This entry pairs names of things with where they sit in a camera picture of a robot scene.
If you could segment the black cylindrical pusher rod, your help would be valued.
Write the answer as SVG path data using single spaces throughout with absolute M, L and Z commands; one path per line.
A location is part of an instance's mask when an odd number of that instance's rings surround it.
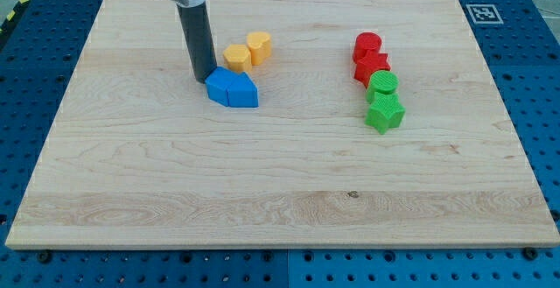
M 178 15 L 194 78 L 205 83 L 217 67 L 207 6 L 205 3 L 190 8 L 179 6 Z

